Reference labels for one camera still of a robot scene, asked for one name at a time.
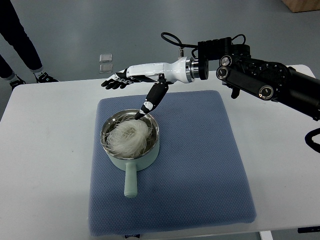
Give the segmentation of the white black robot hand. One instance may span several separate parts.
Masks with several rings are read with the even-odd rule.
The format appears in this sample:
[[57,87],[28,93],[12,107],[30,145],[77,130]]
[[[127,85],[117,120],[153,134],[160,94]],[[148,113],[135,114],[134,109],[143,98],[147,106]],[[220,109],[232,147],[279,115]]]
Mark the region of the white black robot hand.
[[134,118],[139,120],[153,111],[162,101],[175,82],[192,83],[199,77],[198,60],[192,57],[182,57],[174,63],[145,63],[132,65],[107,78],[101,86],[107,90],[124,89],[134,83],[152,83],[144,103]]

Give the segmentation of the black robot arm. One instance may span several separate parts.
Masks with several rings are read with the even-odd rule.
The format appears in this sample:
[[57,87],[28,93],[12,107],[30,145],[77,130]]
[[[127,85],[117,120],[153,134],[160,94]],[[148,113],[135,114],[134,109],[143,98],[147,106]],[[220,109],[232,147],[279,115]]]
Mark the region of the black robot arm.
[[319,79],[279,62],[254,59],[249,45],[234,44],[231,37],[200,41],[189,48],[197,52],[191,73],[206,80],[209,61],[218,60],[216,77],[232,89],[232,99],[244,91],[264,101],[282,103],[315,121],[320,119]]

